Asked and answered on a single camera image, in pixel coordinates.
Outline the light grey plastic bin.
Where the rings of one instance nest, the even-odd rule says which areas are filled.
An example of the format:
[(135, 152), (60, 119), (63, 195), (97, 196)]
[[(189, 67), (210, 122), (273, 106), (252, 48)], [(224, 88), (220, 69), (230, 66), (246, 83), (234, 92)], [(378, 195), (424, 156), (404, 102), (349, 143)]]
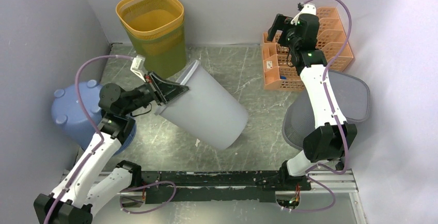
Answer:
[(176, 82), (189, 89), (156, 109), (155, 115), (217, 149), (230, 147), (243, 132), (248, 112), (232, 94), (194, 60)]

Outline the dark grey mesh bin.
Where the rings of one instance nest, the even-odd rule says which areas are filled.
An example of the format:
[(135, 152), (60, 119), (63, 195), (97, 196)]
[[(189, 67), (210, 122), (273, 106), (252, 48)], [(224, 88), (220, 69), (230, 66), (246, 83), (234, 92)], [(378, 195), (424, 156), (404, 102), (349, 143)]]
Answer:
[[(361, 79), (333, 70), (328, 71), (337, 103), (348, 123), (359, 124), (370, 113), (370, 90)], [(303, 90), (288, 107), (282, 136), (295, 149), (303, 149), (304, 138), (315, 129), (314, 112), (307, 90)]]

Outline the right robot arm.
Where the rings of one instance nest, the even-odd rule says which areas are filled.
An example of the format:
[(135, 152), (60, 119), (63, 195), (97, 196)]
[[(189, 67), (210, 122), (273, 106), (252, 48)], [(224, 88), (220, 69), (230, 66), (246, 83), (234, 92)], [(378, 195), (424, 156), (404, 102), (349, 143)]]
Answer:
[(314, 113), (315, 129), (303, 141), (302, 151), (285, 161), (279, 184), (293, 189), (298, 177), (307, 175), (327, 161), (349, 158), (349, 146), (357, 135), (355, 124), (349, 124), (337, 104), (328, 76), (324, 53), (317, 49), (319, 19), (314, 14), (298, 14), (295, 18), (277, 14), (268, 30), (268, 41), (281, 31), (279, 45), (288, 48), (291, 63), (307, 90)]

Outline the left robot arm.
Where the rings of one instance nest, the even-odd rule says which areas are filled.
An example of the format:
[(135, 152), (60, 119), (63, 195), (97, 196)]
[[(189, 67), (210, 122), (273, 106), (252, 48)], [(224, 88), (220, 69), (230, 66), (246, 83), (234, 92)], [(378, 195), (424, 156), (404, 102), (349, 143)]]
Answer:
[(99, 93), (103, 118), (95, 126), (88, 148), (69, 174), (49, 195), (34, 201), (39, 223), (91, 223), (97, 212), (116, 194), (141, 188), (141, 166), (122, 161), (105, 179), (98, 179), (105, 164), (126, 143), (135, 128), (130, 114), (152, 102), (167, 104), (188, 92), (189, 87), (160, 78), (155, 73), (143, 76), (144, 83), (126, 91), (119, 85), (104, 85)]

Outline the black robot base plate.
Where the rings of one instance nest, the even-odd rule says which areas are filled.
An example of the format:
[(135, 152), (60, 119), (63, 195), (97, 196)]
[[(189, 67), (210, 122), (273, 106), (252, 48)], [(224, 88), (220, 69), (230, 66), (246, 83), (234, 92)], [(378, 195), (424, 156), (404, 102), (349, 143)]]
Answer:
[(142, 171), (130, 188), (145, 195), (146, 204), (202, 201), (276, 203), (279, 193), (309, 191), (305, 176), (280, 170), (250, 171)]

